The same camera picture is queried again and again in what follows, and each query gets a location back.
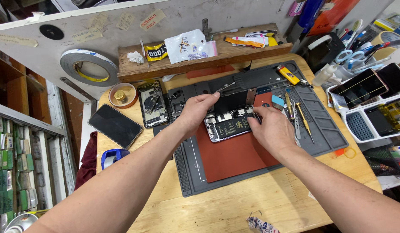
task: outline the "blue tape dispenser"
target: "blue tape dispenser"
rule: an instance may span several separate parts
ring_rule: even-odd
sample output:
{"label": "blue tape dispenser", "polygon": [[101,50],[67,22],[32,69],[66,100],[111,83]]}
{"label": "blue tape dispenser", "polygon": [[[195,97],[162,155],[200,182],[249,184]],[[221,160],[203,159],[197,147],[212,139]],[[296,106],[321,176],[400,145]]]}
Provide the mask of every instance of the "blue tape dispenser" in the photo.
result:
{"label": "blue tape dispenser", "polygon": [[111,166],[113,163],[125,157],[129,153],[130,152],[128,150],[124,149],[112,149],[105,151],[101,157],[102,170]]}

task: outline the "metal bracket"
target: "metal bracket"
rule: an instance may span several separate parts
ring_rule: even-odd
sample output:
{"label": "metal bracket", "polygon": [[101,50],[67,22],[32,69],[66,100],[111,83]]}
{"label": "metal bracket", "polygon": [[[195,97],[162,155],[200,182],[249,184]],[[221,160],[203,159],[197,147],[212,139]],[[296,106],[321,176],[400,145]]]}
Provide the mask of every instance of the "metal bracket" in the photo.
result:
{"label": "metal bracket", "polygon": [[212,31],[212,29],[208,27],[209,27],[209,20],[203,19],[203,34],[206,37],[206,41],[210,41],[209,32]]}
{"label": "metal bracket", "polygon": [[66,77],[60,77],[59,78],[62,82],[67,84],[69,87],[72,87],[75,91],[81,93],[84,97],[89,99],[91,101],[91,116],[96,112],[96,99],[93,98],[90,94],[86,93],[82,88],[78,87],[76,84],[74,84],[71,80],[69,80]]}

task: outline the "forearm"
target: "forearm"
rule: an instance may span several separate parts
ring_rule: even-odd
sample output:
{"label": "forearm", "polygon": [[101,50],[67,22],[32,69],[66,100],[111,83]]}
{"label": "forearm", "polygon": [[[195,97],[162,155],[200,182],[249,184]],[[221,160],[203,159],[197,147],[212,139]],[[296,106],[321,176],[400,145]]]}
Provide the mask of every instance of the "forearm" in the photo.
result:
{"label": "forearm", "polygon": [[274,155],[315,196],[342,232],[400,231],[400,203],[292,147]]}
{"label": "forearm", "polygon": [[82,185],[27,232],[126,232],[183,137],[178,125],[166,127]]}

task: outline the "scissors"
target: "scissors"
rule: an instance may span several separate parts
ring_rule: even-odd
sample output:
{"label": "scissors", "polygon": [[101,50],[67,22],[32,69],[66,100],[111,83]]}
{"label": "scissors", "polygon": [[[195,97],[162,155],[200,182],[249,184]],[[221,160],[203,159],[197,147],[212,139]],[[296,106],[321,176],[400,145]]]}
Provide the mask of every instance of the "scissors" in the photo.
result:
{"label": "scissors", "polygon": [[367,57],[364,57],[364,52],[363,51],[357,51],[353,53],[352,50],[344,50],[338,54],[338,56],[335,58],[336,63],[341,63],[341,65],[345,64],[347,61],[352,60],[353,62],[355,61],[365,61],[367,60]]}

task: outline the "yellow lighter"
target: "yellow lighter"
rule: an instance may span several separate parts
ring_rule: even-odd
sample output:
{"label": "yellow lighter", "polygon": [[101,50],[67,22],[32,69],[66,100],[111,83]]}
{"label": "yellow lighter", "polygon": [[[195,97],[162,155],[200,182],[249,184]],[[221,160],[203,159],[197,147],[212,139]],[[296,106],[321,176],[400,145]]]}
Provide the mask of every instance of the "yellow lighter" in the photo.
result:
{"label": "yellow lighter", "polygon": [[285,66],[282,65],[278,66],[277,71],[279,71],[279,73],[281,73],[283,77],[289,80],[293,85],[296,85],[299,82],[299,79],[294,74],[292,74],[291,71],[286,69]]}

